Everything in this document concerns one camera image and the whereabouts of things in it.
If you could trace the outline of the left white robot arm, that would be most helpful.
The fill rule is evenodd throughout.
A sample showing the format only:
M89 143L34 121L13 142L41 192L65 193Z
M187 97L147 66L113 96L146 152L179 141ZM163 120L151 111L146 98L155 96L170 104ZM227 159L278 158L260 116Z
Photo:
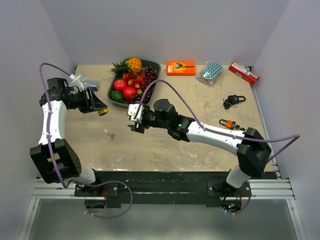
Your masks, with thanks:
M43 127L38 145L29 151L42 179L48 183L62 183L75 180L86 184L86 191L99 196L104 184L96 179L93 169L83 168L80 158L65 137L65 120L68 110L79 110L83 114L97 112L103 116L108 107L94 93L84 86L85 75L69 76L69 79L47 80L48 91L39 104L43 111Z

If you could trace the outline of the orange razor box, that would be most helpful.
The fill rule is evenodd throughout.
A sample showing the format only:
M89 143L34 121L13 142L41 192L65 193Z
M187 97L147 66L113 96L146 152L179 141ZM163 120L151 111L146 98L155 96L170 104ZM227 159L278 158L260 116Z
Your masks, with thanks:
M195 76L195 65L194 61L168 61L165 71L168 76Z

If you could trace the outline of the small red cherries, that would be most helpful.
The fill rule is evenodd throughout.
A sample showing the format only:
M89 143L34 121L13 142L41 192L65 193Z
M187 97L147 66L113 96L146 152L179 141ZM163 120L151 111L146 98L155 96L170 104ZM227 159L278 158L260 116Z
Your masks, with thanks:
M131 76L129 73L124 73L122 75L122 78L128 86L135 88L138 95L141 95L143 93L143 90L147 86L145 76L141 73L135 74L134 76Z

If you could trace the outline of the purple grape bunch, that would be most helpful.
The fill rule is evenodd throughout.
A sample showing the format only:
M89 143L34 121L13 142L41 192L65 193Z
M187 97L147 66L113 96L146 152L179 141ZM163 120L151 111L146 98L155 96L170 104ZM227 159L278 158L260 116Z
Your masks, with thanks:
M146 95L143 99L143 103L147 104L151 100L151 96L155 87L151 86L148 90L147 87L151 84L151 82L158 78L158 72L154 68L149 66L143 70L142 74L145 76L146 87L144 88L143 93L140 95L138 95L136 91L136 96L129 101L131 104L138 103L141 100L141 97L144 93L146 93Z

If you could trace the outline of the blue patterned sponge pack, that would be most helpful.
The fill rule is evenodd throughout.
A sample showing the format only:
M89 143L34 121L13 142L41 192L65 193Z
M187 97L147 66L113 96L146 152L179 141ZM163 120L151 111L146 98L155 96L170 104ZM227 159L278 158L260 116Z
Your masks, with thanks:
M207 61L204 69L196 75L196 79L204 84L213 84L222 71L223 66L220 63Z

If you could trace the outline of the yellow padlock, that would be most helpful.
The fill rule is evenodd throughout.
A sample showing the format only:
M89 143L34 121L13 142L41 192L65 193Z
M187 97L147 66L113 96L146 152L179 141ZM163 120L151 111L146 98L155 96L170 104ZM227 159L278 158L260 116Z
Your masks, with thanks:
M104 116L109 112L108 108L102 108L97 111L99 116Z

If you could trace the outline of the toy pineapple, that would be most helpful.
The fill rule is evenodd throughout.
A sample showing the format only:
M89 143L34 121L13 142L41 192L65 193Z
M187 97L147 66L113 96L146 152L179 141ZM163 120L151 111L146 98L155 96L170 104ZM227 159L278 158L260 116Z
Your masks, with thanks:
M140 74L143 69L142 61L137 57L126 59L120 63L113 63L111 71L115 74L119 73L133 73Z

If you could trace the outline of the red box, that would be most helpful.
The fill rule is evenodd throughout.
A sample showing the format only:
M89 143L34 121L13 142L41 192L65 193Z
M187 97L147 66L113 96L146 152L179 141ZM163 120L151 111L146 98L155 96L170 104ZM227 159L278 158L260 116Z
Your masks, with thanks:
M260 79L259 76L255 75L250 70L247 70L236 62L232 62L228 69L251 85L254 85Z

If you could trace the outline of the small silver key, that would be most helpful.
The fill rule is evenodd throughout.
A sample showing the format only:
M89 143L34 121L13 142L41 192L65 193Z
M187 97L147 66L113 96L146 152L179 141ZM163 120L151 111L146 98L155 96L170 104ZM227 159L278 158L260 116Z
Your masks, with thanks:
M114 138L115 138L115 134L114 133L107 133L107 135L109 136L109 137L111 137L111 139L113 140Z

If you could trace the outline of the red pomegranate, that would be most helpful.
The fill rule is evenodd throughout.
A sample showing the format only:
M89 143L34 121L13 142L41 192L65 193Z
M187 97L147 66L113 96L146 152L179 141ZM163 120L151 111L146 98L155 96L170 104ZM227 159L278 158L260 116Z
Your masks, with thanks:
M122 90L122 95L125 100L130 101L132 100L137 94L137 90L133 86L126 86Z

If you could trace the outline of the black padlock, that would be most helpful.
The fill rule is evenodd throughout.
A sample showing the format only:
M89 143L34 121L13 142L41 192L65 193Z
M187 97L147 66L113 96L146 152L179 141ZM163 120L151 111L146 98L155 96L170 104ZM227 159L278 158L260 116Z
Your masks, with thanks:
M226 99L223 100L223 107L227 111L228 115L230 115L229 109L234 107L235 105L245 102L246 97L243 95L229 95Z

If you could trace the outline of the red apple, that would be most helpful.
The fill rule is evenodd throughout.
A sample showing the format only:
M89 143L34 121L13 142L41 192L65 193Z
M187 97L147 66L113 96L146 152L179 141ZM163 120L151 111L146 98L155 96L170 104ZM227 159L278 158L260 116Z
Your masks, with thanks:
M119 91L119 92L122 92L124 90L124 88L127 86L128 86L128 84L123 78L119 78L119 79L115 80L113 83L114 90Z

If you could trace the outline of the dark grey fruit tray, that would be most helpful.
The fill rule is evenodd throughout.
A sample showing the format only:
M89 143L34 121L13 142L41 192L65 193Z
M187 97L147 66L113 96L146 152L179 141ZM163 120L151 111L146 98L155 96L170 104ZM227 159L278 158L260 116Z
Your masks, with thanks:
M107 96L112 104L127 108L129 104L142 101L148 104L153 96L155 85L147 88L157 80L161 66L150 60L137 57L114 63L111 72L114 73Z

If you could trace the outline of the aluminium frame rail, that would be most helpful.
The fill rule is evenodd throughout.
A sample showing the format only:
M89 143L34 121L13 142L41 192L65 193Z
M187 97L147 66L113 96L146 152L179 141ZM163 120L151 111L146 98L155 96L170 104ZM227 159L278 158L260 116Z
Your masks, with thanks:
M303 240L291 182L278 172L248 181L251 195L230 208L122 204L76 197L37 178L21 240Z

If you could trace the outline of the purple toothpaste box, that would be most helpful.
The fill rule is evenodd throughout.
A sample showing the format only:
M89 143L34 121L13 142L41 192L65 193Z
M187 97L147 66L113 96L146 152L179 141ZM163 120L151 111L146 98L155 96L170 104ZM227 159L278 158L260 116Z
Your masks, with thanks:
M98 92L99 89L100 89L100 84L99 84L99 82L96 81L96 80L85 80L85 81L83 82L83 87L84 87L84 88L90 87L94 92ZM77 90L77 87L71 85L71 86L68 87L68 89L69 89L70 91L76 91L76 90Z

